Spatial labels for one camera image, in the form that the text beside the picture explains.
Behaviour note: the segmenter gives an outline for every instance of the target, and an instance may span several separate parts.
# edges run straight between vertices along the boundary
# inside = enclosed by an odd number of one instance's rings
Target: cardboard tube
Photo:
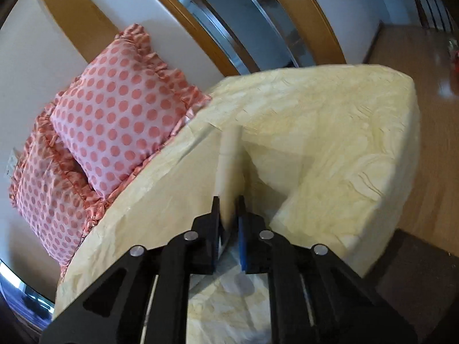
[[[236,198],[244,191],[241,138],[241,126],[231,126],[222,131],[215,174],[214,196],[220,197],[220,216],[227,232],[232,228]]]

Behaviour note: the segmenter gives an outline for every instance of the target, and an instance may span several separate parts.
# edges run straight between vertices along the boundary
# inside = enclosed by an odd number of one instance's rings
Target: pillow
[[[209,100],[182,71],[168,70],[144,28],[132,25],[60,97],[51,121],[98,195],[113,200]]]
[[[75,170],[75,159],[50,122],[52,108],[35,121],[13,173],[10,199],[64,273],[104,204]]]

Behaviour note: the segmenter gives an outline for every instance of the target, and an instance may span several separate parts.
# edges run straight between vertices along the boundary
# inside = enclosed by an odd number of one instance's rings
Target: wall outlet
[[[5,179],[11,181],[13,178],[14,169],[16,168],[18,159],[16,151],[13,149],[11,150],[10,157],[8,158],[8,162],[6,163],[6,170],[5,170]]]
[[[14,167],[11,167],[10,165],[6,166],[6,171],[5,171],[5,179],[7,181],[10,181],[13,178],[13,173],[14,173]]]

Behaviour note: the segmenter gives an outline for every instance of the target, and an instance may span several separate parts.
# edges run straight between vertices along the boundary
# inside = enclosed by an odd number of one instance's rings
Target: mattress
[[[291,243],[328,245],[364,275],[391,238],[419,157],[412,80],[381,66],[320,66],[230,77],[117,198],[58,286],[60,314],[133,245],[154,248],[212,205],[220,130],[244,126],[249,209]],[[268,342],[265,275],[240,270],[234,243],[217,273],[192,279],[188,343]]]

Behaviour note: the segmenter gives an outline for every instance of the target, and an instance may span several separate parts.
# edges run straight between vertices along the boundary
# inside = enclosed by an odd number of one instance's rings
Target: hardwood floor
[[[411,76],[421,110],[421,156],[400,228],[459,255],[459,74],[451,71],[448,35],[387,26],[370,57]]]

